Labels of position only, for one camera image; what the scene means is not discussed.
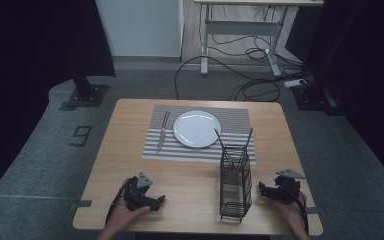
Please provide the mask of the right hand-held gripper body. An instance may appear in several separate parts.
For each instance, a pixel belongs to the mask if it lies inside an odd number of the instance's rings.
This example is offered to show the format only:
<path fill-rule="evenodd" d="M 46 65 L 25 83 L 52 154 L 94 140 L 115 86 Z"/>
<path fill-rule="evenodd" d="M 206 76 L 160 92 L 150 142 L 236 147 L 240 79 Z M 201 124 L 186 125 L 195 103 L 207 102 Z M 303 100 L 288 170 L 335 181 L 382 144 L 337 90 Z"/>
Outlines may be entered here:
<path fill-rule="evenodd" d="M 292 203 L 298 199 L 301 188 L 299 179 L 304 179 L 304 176 L 292 169 L 280 170 L 276 174 L 276 199 L 284 203 Z"/>

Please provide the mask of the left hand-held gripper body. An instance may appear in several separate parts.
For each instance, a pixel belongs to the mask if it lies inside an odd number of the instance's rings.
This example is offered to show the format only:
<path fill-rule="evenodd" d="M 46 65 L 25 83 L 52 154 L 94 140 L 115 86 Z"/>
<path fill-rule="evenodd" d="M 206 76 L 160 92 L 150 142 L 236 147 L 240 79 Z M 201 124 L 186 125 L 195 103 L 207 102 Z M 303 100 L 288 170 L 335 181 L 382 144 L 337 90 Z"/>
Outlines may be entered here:
<path fill-rule="evenodd" d="M 130 211 L 149 206 L 154 207 L 154 200 L 146 196 L 153 182 L 143 173 L 129 178 L 125 184 L 124 200 Z"/>

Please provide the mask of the person's left hand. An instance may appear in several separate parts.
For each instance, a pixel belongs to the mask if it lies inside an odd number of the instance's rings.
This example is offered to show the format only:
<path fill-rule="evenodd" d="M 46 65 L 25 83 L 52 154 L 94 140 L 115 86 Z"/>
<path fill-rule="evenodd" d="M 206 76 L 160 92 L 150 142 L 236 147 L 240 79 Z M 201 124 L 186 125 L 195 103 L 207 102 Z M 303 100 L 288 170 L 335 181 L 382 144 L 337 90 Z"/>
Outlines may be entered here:
<path fill-rule="evenodd" d="M 115 204 L 115 207 L 113 209 L 113 212 L 106 223 L 104 229 L 113 229 L 117 230 L 120 233 L 126 229 L 131 223 L 133 223 L 137 218 L 140 216 L 148 213 L 150 211 L 149 206 L 145 206 L 139 209 L 136 209 L 134 211 L 130 211 L 127 208 L 127 205 L 123 198 L 120 198 L 117 203 Z"/>

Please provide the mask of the person's right hand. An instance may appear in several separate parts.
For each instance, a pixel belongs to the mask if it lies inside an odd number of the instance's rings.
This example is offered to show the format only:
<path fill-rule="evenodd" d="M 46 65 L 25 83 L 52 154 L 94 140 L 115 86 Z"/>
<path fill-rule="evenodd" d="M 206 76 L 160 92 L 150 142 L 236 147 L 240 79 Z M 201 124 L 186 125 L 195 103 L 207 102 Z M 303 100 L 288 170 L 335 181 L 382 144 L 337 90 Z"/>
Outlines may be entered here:
<path fill-rule="evenodd" d="M 279 201 L 274 202 L 275 208 L 286 222 L 293 234 L 305 233 L 305 222 L 301 208 L 296 202 L 285 204 Z"/>

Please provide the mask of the dark metal utensil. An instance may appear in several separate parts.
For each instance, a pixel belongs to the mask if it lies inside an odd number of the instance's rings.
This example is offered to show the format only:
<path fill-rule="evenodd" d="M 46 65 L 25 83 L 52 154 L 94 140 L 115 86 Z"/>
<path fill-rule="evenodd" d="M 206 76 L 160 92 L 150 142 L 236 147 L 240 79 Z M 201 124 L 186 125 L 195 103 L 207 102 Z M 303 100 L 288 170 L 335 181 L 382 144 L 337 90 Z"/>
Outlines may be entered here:
<path fill-rule="evenodd" d="M 218 139 L 218 141 L 220 143 L 221 150 L 222 150 L 221 164 L 223 166 L 232 166 L 232 164 L 233 164 L 232 159 L 231 159 L 229 153 L 227 152 L 226 146 L 222 142 L 221 135 L 220 135 L 219 131 L 217 129 L 214 129 L 214 131 L 215 131 L 215 133 L 217 135 L 217 139 Z"/>
<path fill-rule="evenodd" d="M 250 129 L 248 133 L 248 137 L 246 139 L 246 143 L 241 147 L 241 153 L 239 158 L 239 162 L 241 165 L 244 165 L 249 160 L 248 146 L 252 138 L 252 133 L 253 133 L 253 129 Z"/>

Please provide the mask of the grey tape strip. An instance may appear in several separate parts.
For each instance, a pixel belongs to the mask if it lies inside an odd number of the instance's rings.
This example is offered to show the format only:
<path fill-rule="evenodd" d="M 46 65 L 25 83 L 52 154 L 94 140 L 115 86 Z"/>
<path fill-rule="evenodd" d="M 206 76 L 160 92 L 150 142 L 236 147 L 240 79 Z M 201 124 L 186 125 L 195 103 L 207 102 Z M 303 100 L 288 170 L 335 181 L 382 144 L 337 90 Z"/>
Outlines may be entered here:
<path fill-rule="evenodd" d="M 91 200 L 79 200 L 75 201 L 70 205 L 71 210 L 77 210 L 79 207 L 90 207 L 92 204 Z"/>

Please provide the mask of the steel table knife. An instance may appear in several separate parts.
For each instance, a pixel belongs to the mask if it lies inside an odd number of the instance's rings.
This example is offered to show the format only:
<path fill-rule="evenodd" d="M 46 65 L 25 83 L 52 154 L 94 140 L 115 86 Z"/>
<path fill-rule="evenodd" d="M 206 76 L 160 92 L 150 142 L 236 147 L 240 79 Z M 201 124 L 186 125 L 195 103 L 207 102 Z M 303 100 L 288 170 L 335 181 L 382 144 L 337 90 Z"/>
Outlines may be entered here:
<path fill-rule="evenodd" d="M 161 127 L 161 131 L 160 131 L 160 136 L 159 136 L 159 141 L 158 141 L 156 153 L 160 152 L 160 150 L 164 144 L 165 137 L 166 137 L 166 130 L 165 129 L 166 129 L 166 124 L 167 124 L 169 116 L 170 116 L 170 112 L 166 111 L 164 118 L 163 118 L 163 122 L 162 122 L 162 127 Z"/>

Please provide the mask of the grey striped placemat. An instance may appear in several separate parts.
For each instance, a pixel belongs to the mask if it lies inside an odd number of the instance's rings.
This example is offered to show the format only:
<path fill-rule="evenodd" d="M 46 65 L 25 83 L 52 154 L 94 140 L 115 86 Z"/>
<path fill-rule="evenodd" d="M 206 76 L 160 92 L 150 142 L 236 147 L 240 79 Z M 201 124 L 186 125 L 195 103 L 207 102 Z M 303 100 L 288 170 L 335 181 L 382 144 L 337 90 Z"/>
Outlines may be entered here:
<path fill-rule="evenodd" d="M 210 146 L 192 148 L 180 143 L 173 132 L 175 120 L 183 113 L 198 110 L 212 114 L 221 124 L 221 139 L 226 146 L 242 146 L 246 143 L 251 129 L 247 109 L 214 108 L 195 106 L 156 105 L 150 121 L 145 145 L 142 151 L 144 159 L 218 163 L 222 150 L 218 139 Z M 159 153 L 156 153 L 165 112 L 170 116 L 166 124 L 166 137 Z M 250 162 L 256 164 L 253 139 L 248 146 Z"/>

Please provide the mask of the white round plate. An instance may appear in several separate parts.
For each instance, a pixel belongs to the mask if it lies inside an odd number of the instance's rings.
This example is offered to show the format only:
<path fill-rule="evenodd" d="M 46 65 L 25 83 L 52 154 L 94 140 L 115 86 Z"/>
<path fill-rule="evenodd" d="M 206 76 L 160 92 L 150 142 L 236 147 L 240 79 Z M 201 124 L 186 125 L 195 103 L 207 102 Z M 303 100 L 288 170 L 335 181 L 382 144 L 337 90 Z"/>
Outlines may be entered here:
<path fill-rule="evenodd" d="M 218 139 L 221 124 L 212 114 L 193 110 L 181 114 L 175 120 L 173 132 L 176 139 L 185 146 L 204 148 Z"/>

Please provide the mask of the black stand base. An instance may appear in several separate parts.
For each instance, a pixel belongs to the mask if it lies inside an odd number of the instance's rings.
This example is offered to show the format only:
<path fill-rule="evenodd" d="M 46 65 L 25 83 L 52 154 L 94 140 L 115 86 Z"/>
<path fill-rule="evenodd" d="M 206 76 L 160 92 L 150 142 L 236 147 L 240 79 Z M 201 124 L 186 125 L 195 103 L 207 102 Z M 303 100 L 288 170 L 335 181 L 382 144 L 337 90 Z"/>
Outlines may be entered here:
<path fill-rule="evenodd" d="M 91 84 L 86 76 L 73 79 L 75 90 L 68 101 L 63 102 L 60 111 L 74 111 L 79 107 L 98 108 L 108 90 L 107 85 Z"/>
<path fill-rule="evenodd" d="M 292 87 L 296 105 L 301 111 L 325 112 L 327 115 L 340 116 L 340 105 L 328 90 L 316 91 L 312 87 Z"/>

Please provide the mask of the white power strip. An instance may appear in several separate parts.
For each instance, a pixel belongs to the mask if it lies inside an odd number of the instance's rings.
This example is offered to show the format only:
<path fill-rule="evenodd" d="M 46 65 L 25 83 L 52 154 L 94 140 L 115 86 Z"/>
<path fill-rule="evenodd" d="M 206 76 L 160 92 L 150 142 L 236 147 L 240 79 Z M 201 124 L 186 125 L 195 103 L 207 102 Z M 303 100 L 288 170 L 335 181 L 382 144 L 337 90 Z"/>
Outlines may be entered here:
<path fill-rule="evenodd" d="M 289 80 L 284 82 L 284 87 L 285 88 L 290 88 L 290 87 L 296 87 L 296 86 L 303 86 L 306 85 L 307 81 L 305 79 L 296 79 L 296 80 Z"/>

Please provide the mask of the dark curtain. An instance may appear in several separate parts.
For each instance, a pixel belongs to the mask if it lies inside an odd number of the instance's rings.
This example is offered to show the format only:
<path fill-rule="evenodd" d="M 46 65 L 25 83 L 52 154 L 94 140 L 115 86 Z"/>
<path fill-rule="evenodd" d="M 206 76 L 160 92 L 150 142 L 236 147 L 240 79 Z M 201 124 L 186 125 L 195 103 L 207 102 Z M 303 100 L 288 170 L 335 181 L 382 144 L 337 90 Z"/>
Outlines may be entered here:
<path fill-rule="evenodd" d="M 96 0 L 0 0 L 0 179 L 52 87 L 114 74 Z"/>
<path fill-rule="evenodd" d="M 328 90 L 384 166 L 384 0 L 324 0 L 300 7 L 286 48 L 309 84 Z"/>

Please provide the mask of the white metal-framed desk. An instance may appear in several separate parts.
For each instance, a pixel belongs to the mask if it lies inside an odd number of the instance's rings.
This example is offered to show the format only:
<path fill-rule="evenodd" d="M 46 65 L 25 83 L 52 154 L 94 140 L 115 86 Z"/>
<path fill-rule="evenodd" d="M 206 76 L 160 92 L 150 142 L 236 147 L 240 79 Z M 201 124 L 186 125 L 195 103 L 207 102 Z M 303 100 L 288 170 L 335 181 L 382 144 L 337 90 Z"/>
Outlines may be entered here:
<path fill-rule="evenodd" d="M 272 37 L 272 43 L 265 54 L 271 70 L 275 76 L 280 76 L 281 71 L 278 65 L 278 59 L 275 56 L 275 50 L 283 29 L 284 20 L 289 7 L 321 7 L 323 0 L 193 0 L 205 8 L 205 18 L 203 27 L 203 47 L 201 55 L 203 59 L 200 64 L 202 75 L 208 74 L 209 47 L 208 37 L 215 35 L 240 35 L 240 36 L 269 36 Z M 279 20 L 274 21 L 239 21 L 239 20 L 211 20 L 210 7 L 214 5 L 231 6 L 273 6 L 281 7 Z"/>

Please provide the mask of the white wall panel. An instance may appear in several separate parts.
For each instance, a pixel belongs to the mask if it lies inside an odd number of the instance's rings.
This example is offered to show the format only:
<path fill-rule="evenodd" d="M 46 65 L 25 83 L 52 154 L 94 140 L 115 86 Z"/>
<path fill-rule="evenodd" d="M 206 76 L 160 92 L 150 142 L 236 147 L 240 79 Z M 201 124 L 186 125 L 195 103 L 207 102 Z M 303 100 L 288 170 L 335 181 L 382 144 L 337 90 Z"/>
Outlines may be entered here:
<path fill-rule="evenodd" d="M 180 57 L 183 0 L 96 0 L 115 57 Z"/>

